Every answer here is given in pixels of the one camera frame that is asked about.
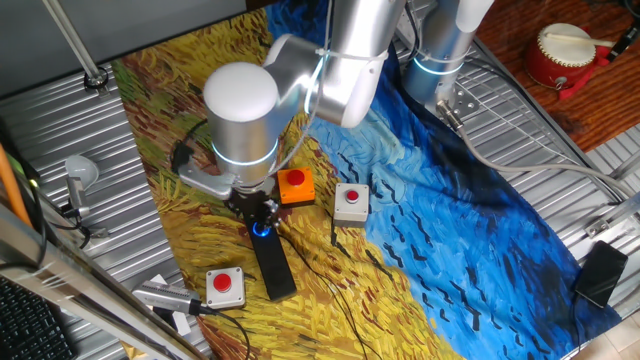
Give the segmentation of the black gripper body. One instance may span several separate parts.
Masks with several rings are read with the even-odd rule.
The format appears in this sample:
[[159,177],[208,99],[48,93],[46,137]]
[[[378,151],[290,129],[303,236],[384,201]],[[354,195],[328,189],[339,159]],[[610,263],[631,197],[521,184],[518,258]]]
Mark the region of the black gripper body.
[[233,190],[230,198],[227,200],[227,208],[245,219],[247,219],[248,213],[254,213],[259,220],[266,220],[267,208],[265,202],[269,199],[273,198],[264,191],[242,193]]

